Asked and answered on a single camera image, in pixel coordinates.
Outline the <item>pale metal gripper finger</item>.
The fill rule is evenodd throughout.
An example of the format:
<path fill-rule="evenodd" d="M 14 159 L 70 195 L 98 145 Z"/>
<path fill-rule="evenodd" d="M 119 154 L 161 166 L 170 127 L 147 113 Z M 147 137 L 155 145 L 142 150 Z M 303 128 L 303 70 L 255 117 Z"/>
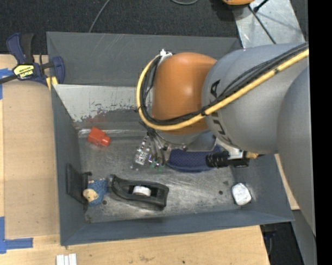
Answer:
<path fill-rule="evenodd" d="M 151 142 L 149 135 L 145 134 L 145 136 L 143 137 L 140 149 L 142 152 L 149 152 L 151 150 Z"/>
<path fill-rule="evenodd" d="M 133 170 L 139 170 L 143 168 L 147 162 L 149 153 L 144 151 L 137 151 L 133 157 L 132 161 L 132 169 Z"/>

